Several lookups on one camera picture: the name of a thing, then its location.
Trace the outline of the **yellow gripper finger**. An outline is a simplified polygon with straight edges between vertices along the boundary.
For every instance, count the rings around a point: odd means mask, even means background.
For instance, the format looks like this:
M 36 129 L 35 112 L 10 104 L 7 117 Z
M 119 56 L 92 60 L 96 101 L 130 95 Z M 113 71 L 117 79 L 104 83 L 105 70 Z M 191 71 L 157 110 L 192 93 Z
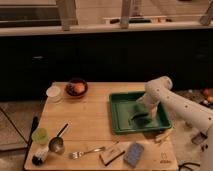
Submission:
M 153 119 L 157 115 L 157 107 L 153 107 L 149 109 L 149 116 Z

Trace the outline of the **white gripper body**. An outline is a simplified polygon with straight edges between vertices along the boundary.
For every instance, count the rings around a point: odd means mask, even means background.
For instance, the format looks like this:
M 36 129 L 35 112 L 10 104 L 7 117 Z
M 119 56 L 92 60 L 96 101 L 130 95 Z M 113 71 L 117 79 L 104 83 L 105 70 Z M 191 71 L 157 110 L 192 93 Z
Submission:
M 150 111 L 156 110 L 159 104 L 159 101 L 156 98 L 149 95 L 148 93 L 145 93 L 140 98 L 138 98 L 137 102 L 143 104 Z

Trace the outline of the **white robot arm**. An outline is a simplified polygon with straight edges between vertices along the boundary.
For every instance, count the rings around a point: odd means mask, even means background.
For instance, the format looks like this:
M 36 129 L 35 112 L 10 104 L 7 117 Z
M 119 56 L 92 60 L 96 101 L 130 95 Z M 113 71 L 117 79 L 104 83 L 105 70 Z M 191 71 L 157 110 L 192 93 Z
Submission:
M 200 171 L 213 171 L 213 110 L 171 91 L 172 80 L 162 76 L 145 83 L 145 93 L 137 99 L 154 118 L 159 103 L 171 108 L 182 119 L 207 136 L 207 148 L 201 155 Z

